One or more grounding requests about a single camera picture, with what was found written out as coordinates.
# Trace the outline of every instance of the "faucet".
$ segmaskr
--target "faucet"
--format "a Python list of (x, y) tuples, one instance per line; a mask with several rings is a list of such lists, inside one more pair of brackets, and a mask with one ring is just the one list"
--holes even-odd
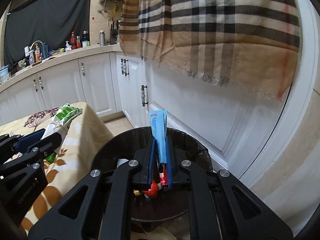
[(33, 47), (36, 43), (40, 43), (40, 44), (41, 44), (42, 58), (47, 58), (48, 56), (47, 56), (46, 53), (45, 53), (44, 44), (43, 44), (42, 41), (35, 41), (34, 43), (32, 43), (32, 45), (29, 47), (29, 49), (32, 49), (32, 47)]

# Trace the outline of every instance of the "blue packet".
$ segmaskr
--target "blue packet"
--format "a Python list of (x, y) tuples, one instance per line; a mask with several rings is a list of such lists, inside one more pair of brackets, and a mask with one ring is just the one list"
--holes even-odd
[(167, 163), (165, 136), (167, 133), (167, 111), (156, 110), (149, 113), (152, 135), (156, 139), (156, 157), (158, 167), (161, 163)]

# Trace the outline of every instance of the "black curtain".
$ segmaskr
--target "black curtain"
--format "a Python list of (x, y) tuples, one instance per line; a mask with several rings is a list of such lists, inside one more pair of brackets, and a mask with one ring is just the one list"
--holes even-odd
[(71, 32), (82, 37), (89, 31), (90, 0), (34, 0), (11, 12), (4, 36), (5, 64), (25, 58), (24, 48), (34, 41), (48, 44), (49, 50), (65, 48)]

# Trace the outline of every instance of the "green and white plastic bag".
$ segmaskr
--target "green and white plastic bag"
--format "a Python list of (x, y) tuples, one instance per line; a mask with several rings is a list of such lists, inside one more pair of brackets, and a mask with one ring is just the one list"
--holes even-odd
[[(57, 113), (55, 114), (55, 116), (52, 117), (52, 120), (50, 121), (47, 128), (45, 129), (44, 135), (42, 136), (41, 139), (46, 138), (47, 136), (57, 132), (61, 135), (61, 138), (62, 138), (61, 145), (62, 145), (64, 139), (68, 134), (68, 130), (70, 128), (72, 120), (81, 114), (82, 114), (81, 108), (72, 107), (70, 106), (70, 104), (65, 104), (64, 106), (60, 107)], [(55, 149), (53, 154), (51, 154), (46, 158), (46, 160), (49, 163), (53, 163), (57, 154), (60, 151), (61, 145), (57, 149)]]

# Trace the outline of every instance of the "door frame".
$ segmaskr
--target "door frame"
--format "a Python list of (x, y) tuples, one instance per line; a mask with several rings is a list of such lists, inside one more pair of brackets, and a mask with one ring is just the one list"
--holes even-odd
[(319, 16), (310, 0), (296, 1), (303, 34), (297, 70), (273, 133), (260, 154), (240, 177), (241, 182), (249, 188), (263, 176), (290, 143), (306, 113), (313, 92), (319, 64), (319, 29), (316, 20)]

